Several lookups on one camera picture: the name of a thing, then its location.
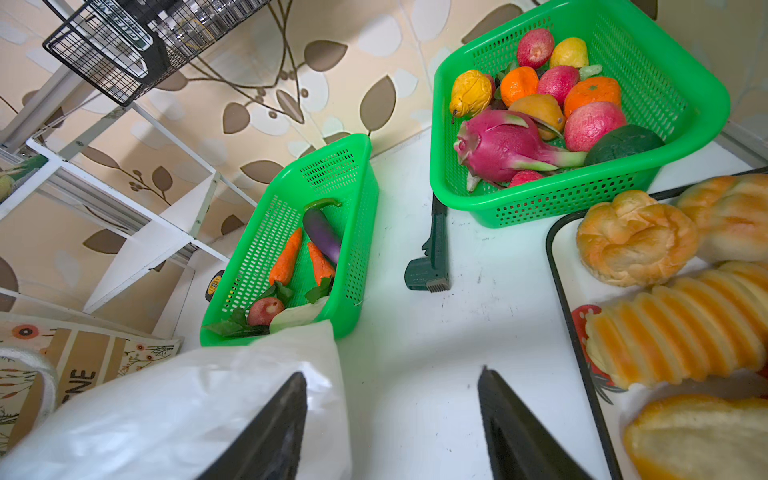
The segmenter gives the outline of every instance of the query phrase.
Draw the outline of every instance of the white tabletop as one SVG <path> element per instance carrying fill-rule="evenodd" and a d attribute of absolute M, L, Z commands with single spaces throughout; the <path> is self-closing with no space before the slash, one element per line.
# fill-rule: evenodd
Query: white tabletop
<path fill-rule="evenodd" d="M 430 133 L 372 161 L 381 193 L 362 315 L 338 342 L 353 478 L 491 478 L 484 365 L 590 475 L 610 478 L 545 252 L 558 217 L 488 229 L 450 210 L 450 291 L 406 288 L 406 265 L 429 237 Z M 712 143 L 663 168 L 650 191 L 749 169 Z"/>

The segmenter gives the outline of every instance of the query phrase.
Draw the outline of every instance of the green plastic basket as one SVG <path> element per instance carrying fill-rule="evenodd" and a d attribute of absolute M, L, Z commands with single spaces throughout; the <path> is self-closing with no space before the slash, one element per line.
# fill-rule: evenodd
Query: green plastic basket
<path fill-rule="evenodd" d="M 556 43 L 570 37 L 586 41 L 590 63 L 603 65 L 601 75 L 621 85 L 627 122 L 655 131 L 667 144 L 511 189 L 481 182 L 470 194 L 467 167 L 458 164 L 453 150 L 461 124 L 451 124 L 453 82 L 473 68 L 496 75 L 515 60 L 520 39 L 534 28 L 551 31 Z M 569 214 L 625 190 L 646 190 L 662 165 L 715 138 L 729 112 L 725 87 L 628 0 L 551 0 L 455 51 L 438 68 L 430 183 L 441 202 L 469 211 L 485 227 Z"/>
<path fill-rule="evenodd" d="M 333 229 L 343 234 L 341 255 L 330 298 L 315 321 L 330 319 L 336 338 L 352 332 L 360 317 L 379 202 L 379 184 L 370 158 L 371 140 L 366 135 L 355 134 L 285 167 L 272 180 L 253 212 L 205 312 L 203 325 L 229 318 L 237 307 L 247 311 L 269 288 L 270 270 L 283 252 L 288 237 L 302 226 L 304 206 L 331 197 L 342 206 L 327 207 L 323 212 Z M 294 295 L 286 307 L 307 303 L 304 293 L 316 285 L 306 249 L 308 243 L 304 234 L 296 269 L 288 285 Z M 225 339 L 210 330 L 200 329 L 202 346 L 247 345 L 258 338 Z"/>

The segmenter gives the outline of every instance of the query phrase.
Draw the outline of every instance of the white tray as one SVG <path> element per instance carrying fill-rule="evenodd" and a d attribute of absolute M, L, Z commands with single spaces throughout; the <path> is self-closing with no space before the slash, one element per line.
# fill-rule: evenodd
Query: white tray
<path fill-rule="evenodd" d="M 744 173 L 767 171 L 768 168 L 760 168 Z M 651 196 L 660 202 L 673 204 L 686 188 L 667 190 Z M 643 289 L 606 285 L 596 280 L 581 265 L 576 248 L 576 229 L 586 213 L 584 210 L 566 215 L 552 226 L 547 235 L 547 255 L 611 477 L 640 480 L 637 470 L 624 451 L 622 435 L 624 427 L 632 422 L 649 402 L 691 393 L 703 393 L 724 399 L 764 396 L 768 395 L 768 378 L 740 370 L 727 379 L 709 377 L 704 382 L 687 380 L 676 386 L 663 383 L 652 389 L 634 384 L 629 390 L 623 390 L 614 386 L 609 378 L 593 372 L 592 365 L 588 364 L 582 349 L 582 342 L 586 340 L 583 328 L 584 311 L 620 297 L 632 297 Z M 678 276 L 691 275 L 710 267 L 710 264 L 696 257 L 678 273 Z M 768 368 L 763 369 L 763 373 L 765 372 L 768 372 Z"/>

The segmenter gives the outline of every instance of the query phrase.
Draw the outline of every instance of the white plastic bag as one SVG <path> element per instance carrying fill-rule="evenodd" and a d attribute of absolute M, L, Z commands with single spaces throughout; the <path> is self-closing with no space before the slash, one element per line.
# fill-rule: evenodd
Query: white plastic bag
<path fill-rule="evenodd" d="M 194 350 L 75 397 L 9 452 L 0 478 L 192 480 L 296 371 L 307 393 L 296 478 L 349 480 L 346 402 L 329 321 L 250 346 Z"/>

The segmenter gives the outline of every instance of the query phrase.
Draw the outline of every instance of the black tray rim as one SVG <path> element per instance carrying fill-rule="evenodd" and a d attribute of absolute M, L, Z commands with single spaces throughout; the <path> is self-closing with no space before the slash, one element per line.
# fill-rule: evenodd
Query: black tray rim
<path fill-rule="evenodd" d="M 761 167 L 761 168 L 756 168 L 754 170 L 747 170 L 747 171 L 739 172 L 733 175 L 717 175 L 717 176 L 718 177 L 729 177 L 729 176 L 738 177 L 740 175 L 748 175 L 748 174 L 768 174 L 768 167 Z M 696 182 L 695 184 L 688 184 L 682 187 L 664 190 L 661 192 L 657 192 L 655 194 L 651 194 L 650 196 L 655 200 L 666 200 L 669 198 L 679 197 L 685 190 L 699 183 L 701 182 Z M 563 310 L 563 319 L 565 321 L 565 326 L 568 328 L 568 335 L 571 337 L 571 347 L 573 348 L 574 355 L 576 356 L 576 363 L 578 364 L 578 369 L 579 369 L 579 372 L 581 373 L 581 380 L 584 383 L 584 390 L 586 390 L 587 392 L 587 399 L 589 400 L 589 406 L 590 406 L 590 410 L 592 411 L 592 417 L 594 419 L 595 425 L 598 428 L 598 436 L 600 437 L 600 443 L 603 447 L 603 452 L 605 454 L 605 461 L 608 463 L 608 471 L 611 473 L 611 478 L 613 480 L 624 480 L 624 477 L 621 474 L 621 468 L 619 467 L 618 460 L 616 458 L 616 452 L 614 451 L 614 447 L 611 444 L 611 434 L 608 432 L 608 428 L 605 425 L 605 419 L 603 418 L 602 411 L 600 409 L 600 401 L 598 400 L 598 394 L 594 391 L 594 383 L 592 382 L 590 370 L 587 368 L 587 361 L 584 359 L 584 356 L 581 355 L 581 341 L 578 338 L 578 334 L 576 333 L 576 327 L 574 326 L 573 321 L 571 319 L 571 308 L 568 305 L 568 300 L 565 298 L 563 283 L 560 280 L 560 274 L 558 273 L 558 268 L 554 263 L 554 256 L 552 254 L 552 242 L 554 241 L 554 237 L 558 234 L 560 229 L 574 220 L 579 220 L 580 218 L 584 218 L 588 210 L 589 209 L 581 210 L 578 212 L 574 212 L 572 214 L 565 215 L 564 217 L 556 221 L 554 225 L 552 225 L 552 227 L 547 232 L 547 240 L 546 240 L 547 260 L 549 261 L 549 269 L 552 272 L 554 287 L 558 291 L 560 307 Z"/>

